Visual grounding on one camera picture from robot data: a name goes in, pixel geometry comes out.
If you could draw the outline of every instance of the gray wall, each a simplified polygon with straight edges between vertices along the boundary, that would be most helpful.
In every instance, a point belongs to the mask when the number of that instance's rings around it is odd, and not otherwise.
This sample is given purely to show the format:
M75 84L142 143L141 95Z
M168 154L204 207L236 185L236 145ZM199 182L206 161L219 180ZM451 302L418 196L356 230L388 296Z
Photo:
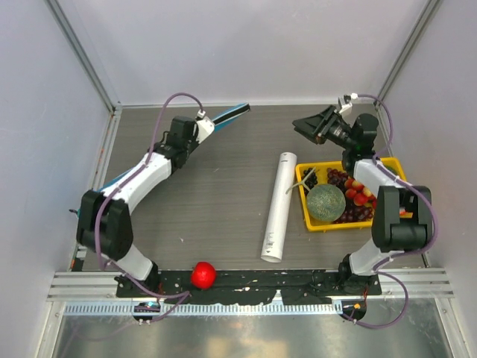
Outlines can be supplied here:
M108 114L43 1L0 1L0 53L0 355L24 358Z
M61 0L123 104L379 91L426 0Z
M449 273L477 355L476 19L477 1L443 1L386 102L395 155L432 189L440 237L430 257Z

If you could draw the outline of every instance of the yellow tray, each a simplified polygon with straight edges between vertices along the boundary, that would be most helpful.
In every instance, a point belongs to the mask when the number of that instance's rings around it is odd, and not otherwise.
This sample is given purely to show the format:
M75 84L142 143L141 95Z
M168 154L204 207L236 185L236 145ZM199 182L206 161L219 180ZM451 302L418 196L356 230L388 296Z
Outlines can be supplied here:
M389 158L381 158L382 163L385 166L389 166L394 169L397 174L401 177L401 179L406 180L404 171L402 170L401 163L398 161L397 158L389 157ZM343 171L343 166L341 162L321 162L321 163L301 163L295 167L295 172L297 175L297 181L301 181L304 177L303 172L308 168L316 167L316 177L318 179L318 184L325 184L328 183L328 176L326 169L337 169ZM370 219L366 222L349 222L346 224L333 224L331 222L322 222L310 216L308 209L306 207L306 196L305 196L305 189L302 185L299 187L300 190L300 197L301 197L301 204L303 207L303 212L305 214L305 223L306 228L309 231L328 231L328 230L339 230L339 229L362 229L363 227L371 227L373 220Z

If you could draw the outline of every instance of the red ball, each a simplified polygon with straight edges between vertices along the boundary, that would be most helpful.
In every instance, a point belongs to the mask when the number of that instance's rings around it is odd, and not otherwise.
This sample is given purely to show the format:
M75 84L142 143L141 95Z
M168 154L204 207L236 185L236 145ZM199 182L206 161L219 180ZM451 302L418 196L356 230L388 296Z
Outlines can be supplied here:
M198 263L191 275L191 282L199 289L209 289L214 284L217 272L209 263Z

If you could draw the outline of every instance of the metal floor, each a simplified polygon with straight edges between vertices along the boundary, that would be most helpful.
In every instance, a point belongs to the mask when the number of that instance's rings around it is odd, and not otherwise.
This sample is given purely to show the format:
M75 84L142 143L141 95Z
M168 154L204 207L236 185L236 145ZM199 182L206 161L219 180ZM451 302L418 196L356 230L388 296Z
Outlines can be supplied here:
M369 301L364 320L388 322L402 304L402 300ZM384 330L361 328L338 315L210 316L171 317L111 336L129 322L126 316L65 317L53 357L452 357L433 299L411 300L402 321ZM72 336L75 332L97 342Z
M310 233L300 197L291 201L281 263L260 259L279 155L290 151L298 163L341 160L331 142L317 146L294 132L291 121L319 113L325 106L262 106L211 136L181 170L157 186L133 212L134 242L161 269L190 269L209 261L217 269L336 269L359 249L370 230ZM224 108L206 108L212 118ZM159 135L176 115L194 116L196 108L167 110ZM356 105L350 121L372 105ZM136 165L151 141L158 110L124 110L110 159L107 181ZM377 147L384 144L380 133ZM423 266L405 257L394 268ZM89 254L83 269L96 270Z

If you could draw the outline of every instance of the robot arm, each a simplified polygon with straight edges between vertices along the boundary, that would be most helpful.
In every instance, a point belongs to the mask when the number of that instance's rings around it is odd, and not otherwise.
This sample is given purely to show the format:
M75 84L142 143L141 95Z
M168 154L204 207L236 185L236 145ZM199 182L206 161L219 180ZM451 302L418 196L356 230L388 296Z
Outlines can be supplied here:
M384 258L426 246L432 235L432 217L424 202L414 193L386 175L381 160L375 155L374 139L379 121L361 114L353 126L343 120L351 109L352 96L338 99L338 107L329 106L316 116L293 121L296 132L315 144L328 139L344 149L342 166L348 175L363 183L377 198L370 239L358 251L347 255L339 271L345 279L351 275L371 276ZM431 192L415 186L429 201ZM402 218L400 209L411 214Z
M196 119L174 117L170 130L165 132L160 142L155 143L149 161L147 153L134 168L119 179L107 184L99 192L89 190L83 195L76 237L78 243L95 250L94 227L99 207L106 197L121 187L101 217L102 256L115 261L119 268L141 281L146 288L156 291L159 284L158 267L133 244L130 214L156 185L182 168L189 155L206 138L249 110L248 104L241 104L213 120L200 111ZM123 186L146 163L147 166Z

